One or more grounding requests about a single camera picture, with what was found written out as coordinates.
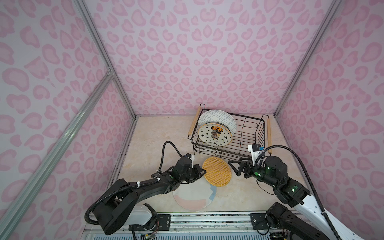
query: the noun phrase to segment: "beige table surface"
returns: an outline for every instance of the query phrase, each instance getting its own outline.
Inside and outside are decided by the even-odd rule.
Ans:
[[[173,142],[182,155],[193,154],[192,144],[187,139],[193,118],[194,116],[139,117],[119,178],[124,178],[127,182],[150,179],[151,174],[155,173],[159,167],[162,146],[167,140]],[[272,145],[286,145],[276,120],[272,115],[270,118]],[[273,155],[280,157],[287,164],[288,175],[291,178],[305,185],[295,160],[287,150],[274,148]],[[202,166],[208,157],[210,156],[196,153],[194,164]],[[179,159],[177,152],[167,144],[162,170],[165,171],[174,166]],[[264,183],[260,183],[260,186],[273,192],[272,188]],[[229,184],[218,187],[213,202],[201,211],[260,211],[267,210],[274,202],[280,201],[275,195],[269,195],[260,189],[255,178],[245,179],[243,175],[238,177],[232,172]],[[190,212],[176,203],[172,193],[156,195],[142,203],[149,203],[157,212]]]

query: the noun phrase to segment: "wire dish rack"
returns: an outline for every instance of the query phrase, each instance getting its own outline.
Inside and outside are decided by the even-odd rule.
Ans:
[[[205,104],[201,104],[196,113],[195,119],[188,133],[188,139],[193,144],[194,154],[204,153],[211,156],[217,156],[227,160],[240,160],[241,158],[250,158],[251,153],[248,152],[249,144],[260,144],[265,148],[265,122],[262,118],[254,118],[245,115],[229,113],[236,121],[236,132],[232,133],[232,141],[223,147],[208,145],[199,138],[199,127],[197,123],[201,114],[211,109],[205,108]]]

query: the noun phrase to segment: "robotic arm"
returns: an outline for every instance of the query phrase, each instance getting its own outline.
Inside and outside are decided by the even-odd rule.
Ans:
[[[287,165],[276,156],[269,156],[263,162],[265,153],[273,148],[285,148],[293,153],[301,164],[308,182],[312,188],[310,191],[298,181],[290,178],[287,173]],[[319,230],[308,225],[290,210],[280,203],[274,203],[266,212],[265,220],[270,228],[283,227],[290,230],[302,239],[311,240],[358,240],[362,239],[342,224],[336,217],[329,213],[321,204],[316,190],[305,170],[305,166],[295,152],[286,146],[274,145],[266,149],[259,149],[257,145],[249,145],[252,159],[240,161],[229,161],[234,172],[240,176],[244,173],[245,178],[254,177],[257,181],[264,182],[273,188],[274,194],[279,200],[302,213]],[[124,179],[117,180],[85,213],[87,223],[101,225],[104,233],[110,235],[120,229],[124,224],[139,224],[153,226],[156,221],[155,212],[149,205],[135,206],[136,203],[155,196],[166,194],[176,190],[180,184],[192,183],[200,179],[206,171],[198,164],[192,165],[193,156],[186,154],[182,156],[174,167],[165,172],[158,170],[152,175],[152,179],[143,182],[126,182]],[[97,221],[90,219],[89,214],[93,212]]]

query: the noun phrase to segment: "yellow woven placemat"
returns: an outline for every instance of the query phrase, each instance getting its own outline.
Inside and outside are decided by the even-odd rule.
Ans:
[[[223,187],[231,180],[231,169],[223,159],[209,157],[203,163],[203,169],[207,171],[205,179],[216,187]]]

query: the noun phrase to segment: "pink wallpaper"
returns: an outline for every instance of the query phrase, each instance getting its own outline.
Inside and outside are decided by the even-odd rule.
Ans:
[[[331,0],[87,0],[137,114],[274,112]]]
[[[0,6],[1,218],[106,69],[71,0]]]
[[[279,123],[325,207],[384,239],[384,3],[346,2]]]
[[[110,83],[10,240],[79,239],[84,213],[106,190],[131,121]]]

